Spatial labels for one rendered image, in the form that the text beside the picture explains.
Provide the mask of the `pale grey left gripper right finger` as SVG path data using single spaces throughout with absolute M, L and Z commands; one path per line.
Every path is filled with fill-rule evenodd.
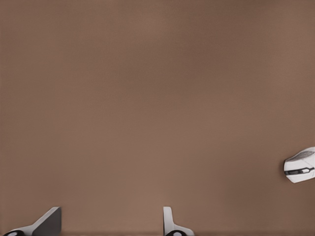
M 194 232 L 179 225 L 173 220 L 172 209 L 169 206 L 163 207 L 163 236 L 194 236 Z

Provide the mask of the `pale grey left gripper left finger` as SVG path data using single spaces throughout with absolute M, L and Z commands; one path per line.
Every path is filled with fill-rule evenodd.
M 62 208 L 54 206 L 31 225 L 13 229 L 3 236 L 60 236 Z

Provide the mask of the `white computer mouse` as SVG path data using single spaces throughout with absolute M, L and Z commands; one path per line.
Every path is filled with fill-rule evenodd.
M 286 159 L 283 171 L 292 183 L 315 178 L 315 147 L 306 148 Z

